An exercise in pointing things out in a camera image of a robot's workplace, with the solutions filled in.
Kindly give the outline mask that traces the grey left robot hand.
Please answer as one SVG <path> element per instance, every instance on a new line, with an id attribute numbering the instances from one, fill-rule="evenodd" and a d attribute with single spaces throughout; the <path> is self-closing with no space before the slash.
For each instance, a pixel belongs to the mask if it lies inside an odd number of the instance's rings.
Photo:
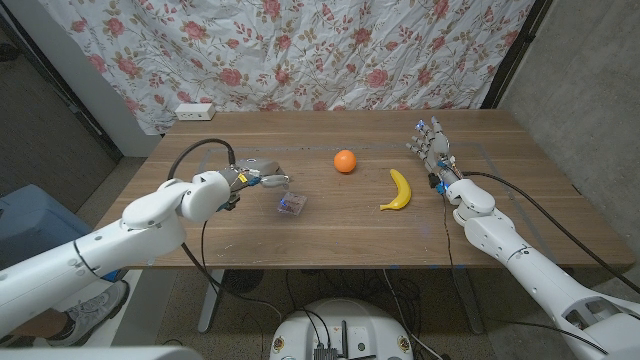
<path id="1" fill-rule="evenodd" d="M 289 176 L 279 163 L 266 158 L 240 159 L 231 168 L 232 192 L 238 192 L 247 187 L 261 185 L 265 188 L 286 187 Z"/>

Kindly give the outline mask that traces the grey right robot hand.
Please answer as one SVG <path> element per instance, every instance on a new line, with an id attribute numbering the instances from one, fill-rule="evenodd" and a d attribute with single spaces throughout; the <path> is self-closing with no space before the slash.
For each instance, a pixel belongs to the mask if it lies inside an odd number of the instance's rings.
<path id="1" fill-rule="evenodd" d="M 442 126 L 435 116 L 431 124 L 419 120 L 415 126 L 418 136 L 412 136 L 406 147 L 423 161 L 428 171 L 429 186 L 444 194 L 448 187 L 462 179 L 455 169 L 455 157 L 450 153 L 450 144 Z"/>

